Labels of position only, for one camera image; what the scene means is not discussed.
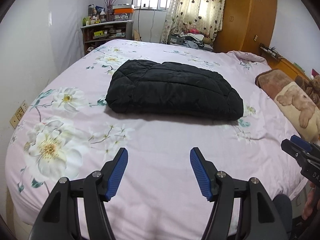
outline yellow flower center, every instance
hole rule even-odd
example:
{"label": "yellow flower center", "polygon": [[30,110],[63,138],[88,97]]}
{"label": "yellow flower center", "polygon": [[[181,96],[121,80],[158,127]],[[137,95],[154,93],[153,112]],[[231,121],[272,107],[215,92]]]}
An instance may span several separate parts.
{"label": "yellow flower center", "polygon": [[40,153],[45,159],[55,159],[59,156],[57,148],[58,142],[55,140],[46,140],[41,143]]}
{"label": "yellow flower center", "polygon": [[62,102],[69,103],[72,101],[72,99],[73,99],[73,97],[71,94],[64,94],[64,98],[62,99]]}

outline wardrobe door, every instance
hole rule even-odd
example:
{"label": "wardrobe door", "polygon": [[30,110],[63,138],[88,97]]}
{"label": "wardrobe door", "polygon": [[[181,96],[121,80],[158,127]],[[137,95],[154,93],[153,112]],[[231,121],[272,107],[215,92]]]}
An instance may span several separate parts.
{"label": "wardrobe door", "polygon": [[252,0],[226,0],[222,31],[213,43],[214,52],[240,50],[244,42]]}
{"label": "wardrobe door", "polygon": [[277,0],[252,0],[248,29],[241,51],[261,55],[259,45],[270,45],[276,13]]}

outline human hand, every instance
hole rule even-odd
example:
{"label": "human hand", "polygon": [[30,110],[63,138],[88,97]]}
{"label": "human hand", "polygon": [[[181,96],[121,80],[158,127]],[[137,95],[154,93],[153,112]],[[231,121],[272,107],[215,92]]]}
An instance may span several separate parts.
{"label": "human hand", "polygon": [[[313,207],[311,206],[311,204],[314,199],[316,185],[314,183],[310,182],[310,187],[312,187],[313,189],[308,194],[307,202],[304,206],[304,209],[303,209],[303,212],[301,215],[303,220],[307,220],[307,218],[310,217],[313,212]],[[317,208],[318,208],[318,210],[320,209],[320,200],[318,201]]]}

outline metal screw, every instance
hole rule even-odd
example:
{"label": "metal screw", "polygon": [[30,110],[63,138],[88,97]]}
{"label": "metal screw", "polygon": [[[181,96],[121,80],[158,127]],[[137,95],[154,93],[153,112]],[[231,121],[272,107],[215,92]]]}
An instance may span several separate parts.
{"label": "metal screw", "polygon": [[224,171],[218,171],[217,175],[219,178],[224,178],[227,174]]}
{"label": "metal screw", "polygon": [[60,178],[59,179],[59,182],[61,183],[61,184],[65,184],[66,182],[67,182],[67,178],[66,177],[62,177],[62,178]]}
{"label": "metal screw", "polygon": [[92,173],[92,176],[94,176],[95,178],[100,177],[100,176],[101,176],[101,171],[94,171],[94,172]]}
{"label": "metal screw", "polygon": [[259,183],[259,179],[257,179],[257,178],[251,178],[251,182],[252,182],[253,184],[258,184],[258,183]]}

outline power cord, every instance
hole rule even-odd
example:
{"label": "power cord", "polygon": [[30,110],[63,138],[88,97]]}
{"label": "power cord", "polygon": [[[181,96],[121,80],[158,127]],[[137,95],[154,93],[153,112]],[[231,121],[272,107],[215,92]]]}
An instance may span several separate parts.
{"label": "power cord", "polygon": [[151,26],[151,29],[150,29],[150,40],[149,40],[149,42],[151,42],[152,28],[153,28],[153,21],[155,19],[155,13],[156,13],[156,9],[153,9],[153,18],[152,18],[152,26]]}
{"label": "power cord", "polygon": [[140,36],[140,29],[139,29],[140,10],[141,10],[141,3],[140,3],[139,13],[138,13],[138,32],[139,32],[139,38],[140,38],[140,41],[142,41],[141,36]]}

